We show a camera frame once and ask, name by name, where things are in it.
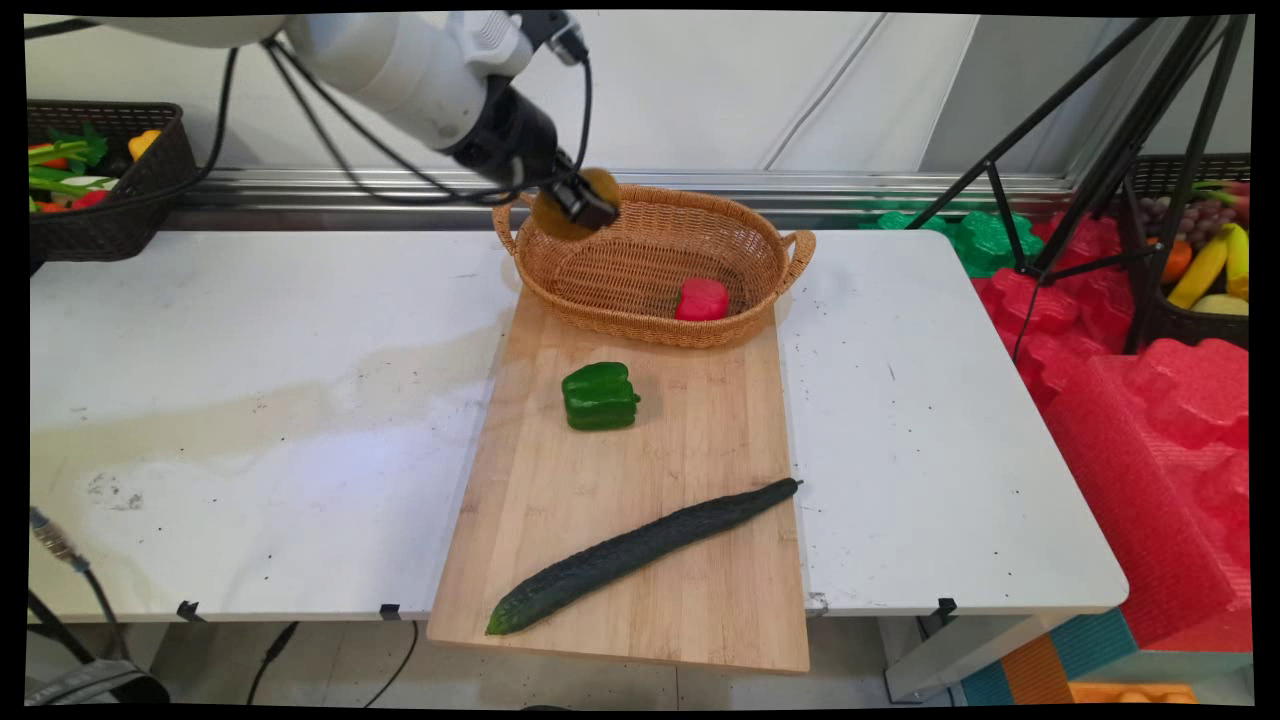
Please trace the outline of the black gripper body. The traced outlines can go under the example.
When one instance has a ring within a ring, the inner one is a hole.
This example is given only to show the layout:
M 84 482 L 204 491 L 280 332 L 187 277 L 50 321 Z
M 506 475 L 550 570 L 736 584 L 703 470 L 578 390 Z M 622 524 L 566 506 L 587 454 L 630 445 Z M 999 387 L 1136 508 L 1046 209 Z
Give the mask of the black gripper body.
M 476 124 L 445 155 L 490 181 L 494 187 L 462 191 L 451 197 L 515 197 L 530 190 L 548 190 L 554 197 L 585 197 L 588 181 L 582 160 L 588 149 L 588 120 L 582 119 L 579 154 L 561 146 L 556 123 L 507 78 L 490 78 Z

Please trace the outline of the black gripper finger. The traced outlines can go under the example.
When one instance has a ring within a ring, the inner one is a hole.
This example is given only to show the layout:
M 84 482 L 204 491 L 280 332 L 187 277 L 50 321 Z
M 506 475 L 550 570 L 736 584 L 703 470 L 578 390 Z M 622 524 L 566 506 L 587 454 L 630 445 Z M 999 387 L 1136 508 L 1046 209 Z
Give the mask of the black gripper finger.
M 558 183 L 561 214 L 572 231 L 599 231 L 620 219 L 620 183 L 613 176 L 571 176 Z

